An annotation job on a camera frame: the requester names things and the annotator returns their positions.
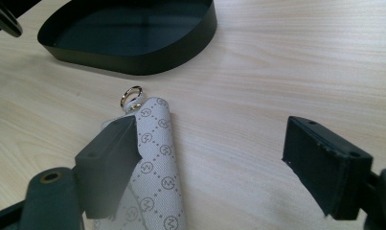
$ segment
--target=light wood surface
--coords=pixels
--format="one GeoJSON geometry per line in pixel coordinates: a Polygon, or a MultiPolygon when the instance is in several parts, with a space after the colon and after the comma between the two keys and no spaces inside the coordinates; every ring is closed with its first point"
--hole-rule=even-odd
{"type": "Polygon", "coordinates": [[[189,229],[362,229],[325,218],[281,160],[289,115],[328,127],[386,168],[386,1],[216,0],[197,57],[145,77],[55,60],[36,39],[67,1],[42,0],[0,33],[0,210],[123,114],[141,85],[170,104],[189,229]]]}

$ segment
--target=black tray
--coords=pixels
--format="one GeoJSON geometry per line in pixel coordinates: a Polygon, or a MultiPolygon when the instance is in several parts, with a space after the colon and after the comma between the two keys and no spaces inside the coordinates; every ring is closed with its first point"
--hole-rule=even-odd
{"type": "Polygon", "coordinates": [[[215,31],[213,0],[73,0],[43,24],[37,40],[59,60],[151,75],[196,56],[215,31]]]}

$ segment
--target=wood grain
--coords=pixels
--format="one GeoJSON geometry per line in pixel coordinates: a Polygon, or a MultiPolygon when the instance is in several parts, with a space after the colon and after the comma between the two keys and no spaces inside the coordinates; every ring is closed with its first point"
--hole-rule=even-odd
{"type": "Polygon", "coordinates": [[[208,47],[134,77],[57,61],[37,43],[67,1],[43,0],[0,33],[0,209],[74,156],[133,85],[170,104],[189,229],[362,229],[324,218],[282,161],[286,120],[323,124],[386,168],[386,1],[216,1],[208,47]]]}

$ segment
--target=keychain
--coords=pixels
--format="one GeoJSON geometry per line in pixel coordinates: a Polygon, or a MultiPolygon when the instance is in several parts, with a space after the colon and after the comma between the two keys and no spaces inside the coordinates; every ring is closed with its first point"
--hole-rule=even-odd
{"type": "MultiPolygon", "coordinates": [[[[125,116],[136,118],[143,159],[130,177],[117,213],[95,220],[94,230],[186,229],[169,104],[161,98],[145,101],[142,87],[134,86],[122,96],[121,108],[125,116]]],[[[115,120],[103,123],[102,128],[115,120]]]]}

